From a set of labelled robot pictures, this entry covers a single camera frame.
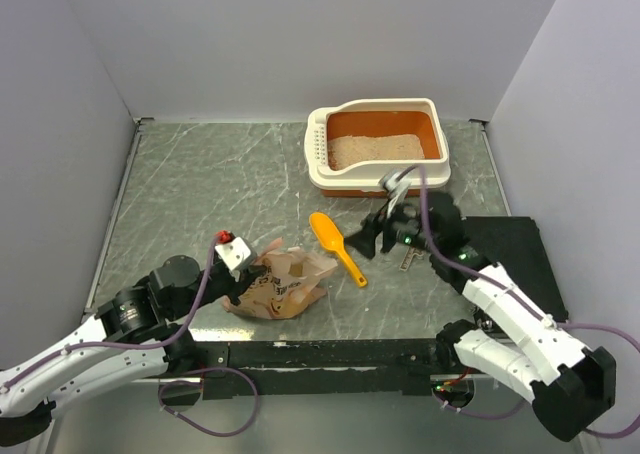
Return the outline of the yellow litter scoop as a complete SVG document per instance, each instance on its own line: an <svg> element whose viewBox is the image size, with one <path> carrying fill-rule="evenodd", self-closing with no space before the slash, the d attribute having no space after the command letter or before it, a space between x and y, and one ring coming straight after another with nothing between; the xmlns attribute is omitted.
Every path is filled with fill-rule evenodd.
<svg viewBox="0 0 640 454"><path fill-rule="evenodd" d="M334 221L325 213L313 212L309 223L319 244L328 252L337 256L346 271L359 288L364 288L368 281L351 256L347 253L344 237Z"/></svg>

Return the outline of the pink cat litter bag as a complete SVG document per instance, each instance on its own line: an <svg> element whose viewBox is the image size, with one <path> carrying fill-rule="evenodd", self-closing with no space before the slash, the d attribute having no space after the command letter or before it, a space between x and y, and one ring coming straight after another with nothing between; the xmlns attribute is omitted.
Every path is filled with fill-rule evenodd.
<svg viewBox="0 0 640 454"><path fill-rule="evenodd" d="M284 248L282 238L269 243L254 265L266 271L239 297L238 305L228 296L221 299L226 312L267 320L295 318L327 295L322 282L338 268L328 255L299 246Z"/></svg>

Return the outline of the white orange litter box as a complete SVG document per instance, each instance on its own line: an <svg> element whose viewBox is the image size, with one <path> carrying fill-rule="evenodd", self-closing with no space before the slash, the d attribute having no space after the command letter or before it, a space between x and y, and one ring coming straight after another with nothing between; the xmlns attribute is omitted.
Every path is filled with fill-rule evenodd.
<svg viewBox="0 0 640 454"><path fill-rule="evenodd" d="M359 99L313 110L304 157L311 183L327 197L380 197L380 179L413 164L428 185L451 177L450 152L428 98Z"/></svg>

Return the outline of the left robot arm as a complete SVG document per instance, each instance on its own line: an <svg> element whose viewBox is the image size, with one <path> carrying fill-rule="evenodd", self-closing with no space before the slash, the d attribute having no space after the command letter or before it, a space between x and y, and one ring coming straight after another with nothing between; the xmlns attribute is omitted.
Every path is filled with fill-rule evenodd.
<svg viewBox="0 0 640 454"><path fill-rule="evenodd" d="M1 373L1 444L13 447L46 431L75 403L146 377L184 376L201 359L189 331L196 311L222 297L238 302L263 274L233 275L173 256L121 289L68 336Z"/></svg>

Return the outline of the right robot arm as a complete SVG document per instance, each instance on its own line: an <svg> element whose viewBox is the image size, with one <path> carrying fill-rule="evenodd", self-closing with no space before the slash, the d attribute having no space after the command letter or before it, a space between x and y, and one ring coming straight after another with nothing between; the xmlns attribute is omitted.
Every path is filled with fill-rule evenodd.
<svg viewBox="0 0 640 454"><path fill-rule="evenodd" d="M474 304L513 342L507 347L465 320L439 333L441 368L464 366L492 376L527 401L555 438L568 442L613 407L616 361L564 330L477 250L452 197L431 193L420 206L389 201L345 239L368 259L404 244L428 253L434 272Z"/></svg>

